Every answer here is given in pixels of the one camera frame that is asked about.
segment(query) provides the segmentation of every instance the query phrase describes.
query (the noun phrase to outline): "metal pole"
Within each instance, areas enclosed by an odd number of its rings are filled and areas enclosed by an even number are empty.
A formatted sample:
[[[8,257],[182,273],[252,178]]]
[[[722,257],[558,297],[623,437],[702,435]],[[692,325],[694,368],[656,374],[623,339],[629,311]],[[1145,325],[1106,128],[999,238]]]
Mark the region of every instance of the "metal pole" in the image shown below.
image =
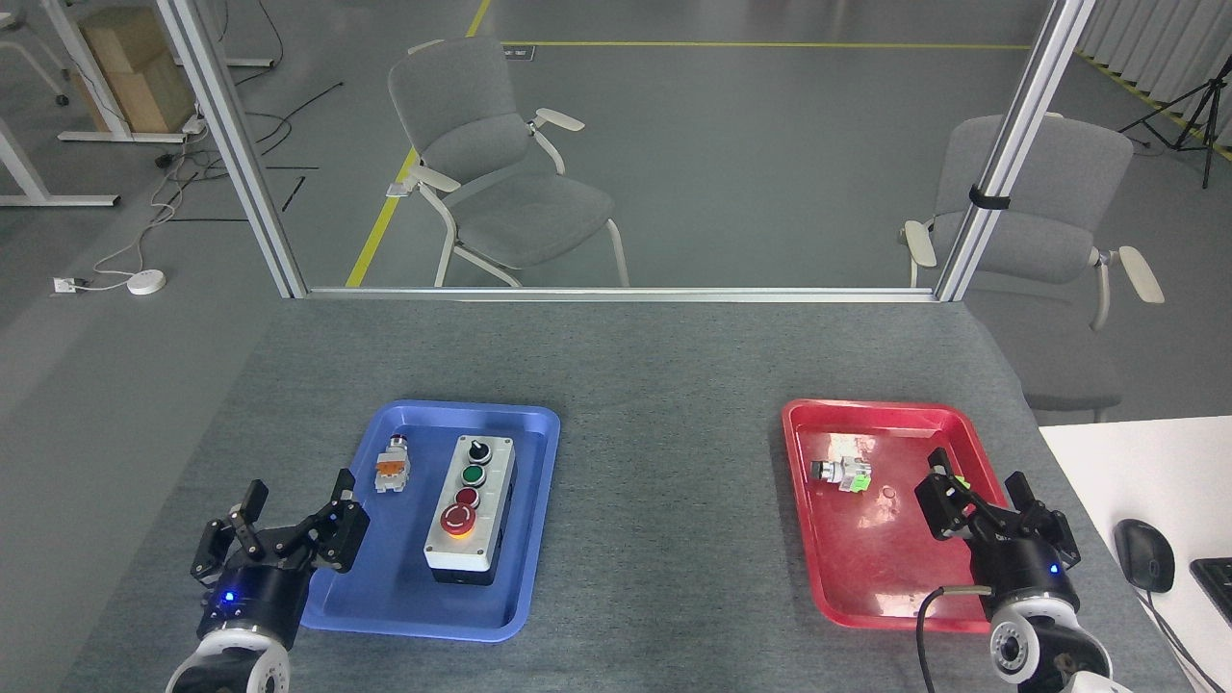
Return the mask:
[[[988,164],[976,185],[984,200],[1005,200],[1010,196],[1014,180],[1040,128],[1040,120],[1052,101],[1052,94],[1061,83],[1069,55],[1073,54],[1094,5],[1095,0],[1053,0],[1027,58],[1018,91],[1002,121]],[[961,301],[966,293],[1000,216],[999,210],[988,208],[989,206],[997,205],[986,201],[984,206],[972,202],[967,207],[954,249],[950,250],[950,258],[934,290],[939,301]]]
[[[224,72],[224,59],[206,31],[196,0],[158,0],[158,5],[278,293],[283,298],[306,297],[308,290],[270,200],[248,122],[237,106],[235,85]]]

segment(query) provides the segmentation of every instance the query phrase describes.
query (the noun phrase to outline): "red button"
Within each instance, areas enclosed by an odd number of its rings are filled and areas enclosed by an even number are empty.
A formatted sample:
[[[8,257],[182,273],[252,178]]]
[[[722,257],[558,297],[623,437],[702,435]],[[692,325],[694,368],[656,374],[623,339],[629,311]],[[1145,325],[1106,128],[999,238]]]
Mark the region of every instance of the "red button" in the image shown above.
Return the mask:
[[[479,492],[469,486],[458,491],[457,496],[453,497],[455,501],[462,503],[463,506],[471,506],[472,508],[479,507]]]
[[[441,528],[453,536],[461,536],[474,527],[476,512],[471,506],[453,503],[441,513]]]

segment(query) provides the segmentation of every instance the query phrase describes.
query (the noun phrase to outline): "yellow floor line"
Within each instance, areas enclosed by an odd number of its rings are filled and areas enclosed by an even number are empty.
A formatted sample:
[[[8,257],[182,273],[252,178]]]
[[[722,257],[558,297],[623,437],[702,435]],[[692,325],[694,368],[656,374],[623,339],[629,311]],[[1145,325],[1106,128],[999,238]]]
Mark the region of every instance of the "yellow floor line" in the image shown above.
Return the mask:
[[[488,5],[492,5],[492,0],[483,0],[479,5],[479,11],[474,14],[474,18],[471,20],[471,28],[466,30],[467,36],[474,36],[479,31],[479,25],[483,23],[483,16],[488,14]]]
[[[471,20],[471,27],[466,30],[467,36],[474,36],[479,31],[479,25],[483,23],[483,17],[488,14],[488,6],[490,5],[492,0],[483,0],[479,4],[479,9],[474,12],[474,18]],[[410,152],[407,153],[407,159],[402,163],[402,168],[398,169],[398,178],[394,180],[407,178],[407,174],[410,173],[410,166],[415,165],[418,158],[419,154],[411,147]],[[381,247],[384,232],[389,228],[389,221],[393,219],[393,212],[398,208],[399,200],[402,197],[386,197],[384,205],[381,206],[381,213],[377,215],[377,221],[372,224],[372,231],[368,232],[368,239],[363,242],[363,249],[360,250],[360,256],[355,259],[351,275],[346,277],[346,286],[349,289],[355,289],[363,284],[363,276],[368,274],[368,266],[377,255],[377,248]]]
[[[1151,106],[1152,110],[1153,109],[1158,109],[1159,106],[1163,106],[1163,104],[1161,104],[1159,101],[1156,101],[1154,99],[1147,96],[1137,86],[1133,86],[1132,84],[1130,84],[1129,81],[1126,81],[1125,78],[1122,78],[1121,75],[1119,75],[1119,74],[1114,73],[1112,70],[1105,68],[1104,65],[1096,63],[1095,59],[1092,58],[1090,55],[1087,55],[1087,54],[1084,54],[1082,52],[1078,52],[1078,51],[1074,51],[1074,53],[1079,58],[1082,58],[1083,60],[1087,60],[1087,63],[1089,63],[1096,70],[1099,70],[1099,72],[1104,73],[1105,75],[1108,75],[1109,79],[1111,79],[1116,84],[1120,84],[1126,91],[1129,91],[1130,94],[1132,94],[1132,95],[1137,96],[1138,99],[1141,99],[1142,102],[1146,104],[1146,105],[1148,105],[1148,106]],[[1168,120],[1170,120],[1172,122],[1177,123],[1181,128],[1184,128],[1185,126],[1189,125],[1188,122],[1185,122],[1184,120],[1181,120],[1180,117],[1178,117],[1175,113],[1172,113],[1170,111],[1164,111],[1163,115],[1168,116]],[[1205,133],[1201,132],[1201,131],[1199,131],[1198,128],[1190,128],[1190,133],[1194,134],[1194,136],[1196,136],[1199,142],[1204,142],[1206,139]],[[1232,150],[1228,150],[1227,147],[1223,147],[1222,144],[1216,144],[1215,146],[1215,153],[1218,154],[1220,157],[1223,157],[1225,159],[1232,162]]]
[[[882,48],[931,51],[1026,51],[1030,46],[1002,43],[800,43],[756,41],[504,41],[506,46],[615,47],[615,48]]]

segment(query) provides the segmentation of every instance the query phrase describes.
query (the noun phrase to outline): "green button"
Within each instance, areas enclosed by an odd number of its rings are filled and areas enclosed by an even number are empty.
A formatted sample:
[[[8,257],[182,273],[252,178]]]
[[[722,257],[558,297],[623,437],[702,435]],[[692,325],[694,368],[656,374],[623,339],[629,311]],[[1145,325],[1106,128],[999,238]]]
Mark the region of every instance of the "green button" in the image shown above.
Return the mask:
[[[483,478],[483,467],[479,465],[471,465],[462,470],[462,481],[464,483],[478,483]]]

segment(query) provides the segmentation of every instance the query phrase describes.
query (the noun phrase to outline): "blue tray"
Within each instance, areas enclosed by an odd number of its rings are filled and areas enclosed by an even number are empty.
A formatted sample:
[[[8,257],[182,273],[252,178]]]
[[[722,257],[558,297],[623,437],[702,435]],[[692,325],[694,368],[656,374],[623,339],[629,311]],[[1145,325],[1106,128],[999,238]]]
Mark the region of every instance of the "blue tray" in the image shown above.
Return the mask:
[[[377,493],[375,462],[389,437],[407,437],[410,478],[402,493]],[[441,584],[424,540],[458,435],[513,438],[517,476],[490,586]],[[372,519],[346,575],[319,570],[302,624],[320,630],[500,642],[530,615],[543,517],[561,419],[542,407],[402,400],[382,407],[351,462],[355,497]]]

